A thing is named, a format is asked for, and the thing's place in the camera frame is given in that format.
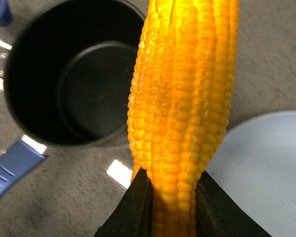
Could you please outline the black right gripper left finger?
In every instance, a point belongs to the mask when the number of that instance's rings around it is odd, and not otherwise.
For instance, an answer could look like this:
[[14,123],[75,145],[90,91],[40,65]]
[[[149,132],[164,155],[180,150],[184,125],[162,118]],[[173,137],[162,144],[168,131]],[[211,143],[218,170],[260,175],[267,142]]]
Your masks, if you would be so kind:
[[114,212],[99,227],[96,237],[149,237],[151,233],[152,185],[140,169]]

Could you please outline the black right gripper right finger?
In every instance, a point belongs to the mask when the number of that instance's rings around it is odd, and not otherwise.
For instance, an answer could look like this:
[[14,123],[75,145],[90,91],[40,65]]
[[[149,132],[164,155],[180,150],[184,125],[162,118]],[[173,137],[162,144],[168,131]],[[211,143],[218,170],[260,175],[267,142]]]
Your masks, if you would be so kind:
[[201,175],[196,186],[196,219],[199,237],[270,236],[207,172]]

